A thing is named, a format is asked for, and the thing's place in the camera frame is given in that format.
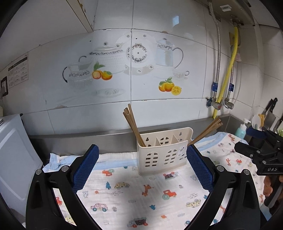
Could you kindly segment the person's hand on gripper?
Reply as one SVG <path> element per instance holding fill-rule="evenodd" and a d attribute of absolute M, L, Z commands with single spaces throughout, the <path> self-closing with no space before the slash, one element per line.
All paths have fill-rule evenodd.
<path fill-rule="evenodd" d="M 283 176 L 282 176 L 282 175 L 280 175 L 279 181 L 280 181 L 281 183 L 283 182 Z M 268 197 L 268 196 L 271 195 L 272 192 L 273 192 L 273 188 L 272 188 L 272 186 L 271 186 L 271 178 L 270 178 L 269 176 L 266 176 L 266 177 L 264 178 L 264 190 L 263 190 L 263 194 L 264 194 L 266 197 Z M 282 195 L 282 192 L 281 192 L 281 194 L 280 194 L 279 197 L 278 197 L 278 201 L 281 201 L 281 200 L 282 200 L 282 197 L 283 197 L 283 195 Z"/>

